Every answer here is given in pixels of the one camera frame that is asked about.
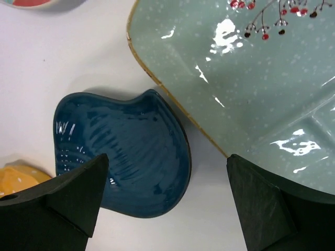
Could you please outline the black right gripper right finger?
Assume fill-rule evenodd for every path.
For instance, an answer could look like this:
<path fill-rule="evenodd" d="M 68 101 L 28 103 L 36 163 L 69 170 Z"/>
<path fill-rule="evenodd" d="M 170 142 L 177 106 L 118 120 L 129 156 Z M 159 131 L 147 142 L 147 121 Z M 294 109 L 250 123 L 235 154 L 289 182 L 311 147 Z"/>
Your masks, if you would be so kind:
<path fill-rule="evenodd" d="M 248 250 L 334 250 L 334 195 L 236 154 L 227 173 Z"/>

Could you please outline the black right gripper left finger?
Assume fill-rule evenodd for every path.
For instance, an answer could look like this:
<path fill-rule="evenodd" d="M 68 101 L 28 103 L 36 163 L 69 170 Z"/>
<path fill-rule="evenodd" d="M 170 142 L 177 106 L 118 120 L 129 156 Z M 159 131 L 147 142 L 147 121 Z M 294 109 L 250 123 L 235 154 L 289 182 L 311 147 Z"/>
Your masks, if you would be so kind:
<path fill-rule="evenodd" d="M 101 154 L 80 167 L 1 198 L 1 250 L 85 250 L 108 173 Z"/>

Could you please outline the yellow polka dot plate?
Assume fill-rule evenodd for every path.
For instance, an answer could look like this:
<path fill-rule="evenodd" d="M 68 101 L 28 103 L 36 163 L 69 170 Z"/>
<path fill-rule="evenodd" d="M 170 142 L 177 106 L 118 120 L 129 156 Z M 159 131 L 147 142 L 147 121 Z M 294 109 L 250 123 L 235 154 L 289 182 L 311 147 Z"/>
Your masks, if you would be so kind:
<path fill-rule="evenodd" d="M 52 178 L 42 169 L 29 164 L 8 164 L 1 167 L 1 198 L 20 192 Z"/>

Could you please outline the dark blue shell dish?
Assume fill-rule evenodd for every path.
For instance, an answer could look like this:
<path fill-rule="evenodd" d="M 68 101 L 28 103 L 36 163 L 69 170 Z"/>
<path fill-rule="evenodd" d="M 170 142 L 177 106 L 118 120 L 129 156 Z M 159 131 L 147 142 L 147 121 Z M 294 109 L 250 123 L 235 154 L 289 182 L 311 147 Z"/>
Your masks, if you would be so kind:
<path fill-rule="evenodd" d="M 188 187 L 192 160 L 181 122 L 155 90 L 121 101 L 73 93 L 53 118 L 55 173 L 106 154 L 109 170 L 101 206 L 137 218 L 172 210 Z"/>

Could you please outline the light green rectangular plate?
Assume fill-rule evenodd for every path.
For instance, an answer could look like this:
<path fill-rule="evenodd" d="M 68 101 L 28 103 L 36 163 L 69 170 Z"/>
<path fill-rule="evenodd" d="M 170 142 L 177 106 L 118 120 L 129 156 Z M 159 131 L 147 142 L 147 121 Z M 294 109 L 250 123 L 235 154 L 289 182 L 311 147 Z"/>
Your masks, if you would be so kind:
<path fill-rule="evenodd" d="M 127 36 L 226 156 L 334 193 L 334 1 L 136 1 Z"/>

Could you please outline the red and teal round plate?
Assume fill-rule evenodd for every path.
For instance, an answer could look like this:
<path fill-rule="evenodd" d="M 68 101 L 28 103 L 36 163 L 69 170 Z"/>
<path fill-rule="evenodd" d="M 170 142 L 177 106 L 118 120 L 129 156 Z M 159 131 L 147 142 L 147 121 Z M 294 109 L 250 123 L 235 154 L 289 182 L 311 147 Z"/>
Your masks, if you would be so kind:
<path fill-rule="evenodd" d="M 1 4 L 26 10 L 43 10 L 48 12 L 65 12 L 82 5 L 85 0 L 32 0 L 32 1 L 1 1 Z"/>

